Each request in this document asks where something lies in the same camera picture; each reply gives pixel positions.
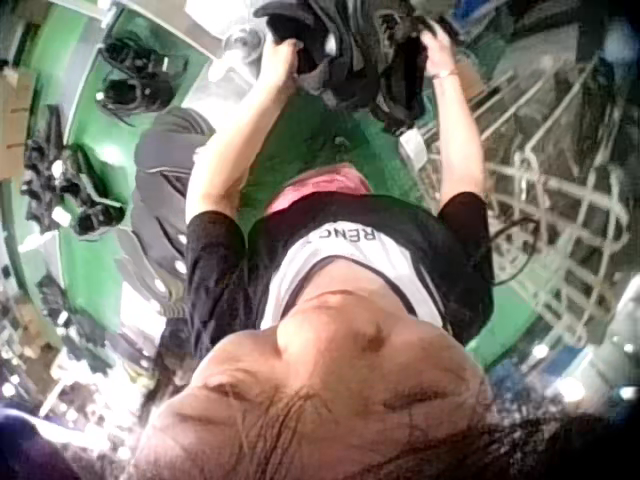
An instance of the wire rack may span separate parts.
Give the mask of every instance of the wire rack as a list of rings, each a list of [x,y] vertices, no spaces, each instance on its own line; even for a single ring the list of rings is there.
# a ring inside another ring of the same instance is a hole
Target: wire rack
[[[615,311],[611,258],[628,240],[629,213],[608,163],[624,100],[597,60],[558,64],[526,78],[497,80],[471,102],[485,149],[490,229],[531,217],[494,245],[496,280],[510,286],[572,346],[602,340]],[[439,205],[440,145],[421,131],[429,153],[419,170],[426,205]]]

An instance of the black clothing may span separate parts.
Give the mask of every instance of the black clothing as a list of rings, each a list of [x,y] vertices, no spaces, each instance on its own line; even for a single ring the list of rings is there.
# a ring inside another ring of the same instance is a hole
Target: black clothing
[[[424,112],[429,28],[409,0],[274,0],[254,12],[276,41],[296,39],[298,83],[330,108],[369,108],[392,133]]]
[[[487,207],[477,195],[457,195],[436,218],[391,197],[323,192],[258,221],[247,241],[222,213],[204,212],[191,220],[187,302],[194,354],[201,359],[225,336],[258,328],[271,279],[288,250],[319,227],[341,220],[379,231],[410,252],[414,265],[433,282],[443,320],[459,342],[469,342],[487,323],[493,312],[493,267],[486,248]]]

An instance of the sneaker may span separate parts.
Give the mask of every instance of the sneaker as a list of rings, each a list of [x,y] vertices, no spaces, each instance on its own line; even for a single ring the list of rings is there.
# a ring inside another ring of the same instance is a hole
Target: sneaker
[[[102,91],[96,94],[96,103],[105,113],[132,126],[125,118],[161,112],[174,97],[175,91],[167,78],[124,78],[107,80]]]
[[[107,41],[100,55],[116,70],[141,79],[168,75],[175,80],[184,75],[189,64],[183,56],[163,55],[154,50],[133,32]]]

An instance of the cardboard box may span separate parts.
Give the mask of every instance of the cardboard box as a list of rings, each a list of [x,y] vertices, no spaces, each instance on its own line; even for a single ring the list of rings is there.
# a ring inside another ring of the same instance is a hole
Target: cardboard box
[[[0,74],[0,180],[22,174],[34,90],[35,75],[27,70]]]

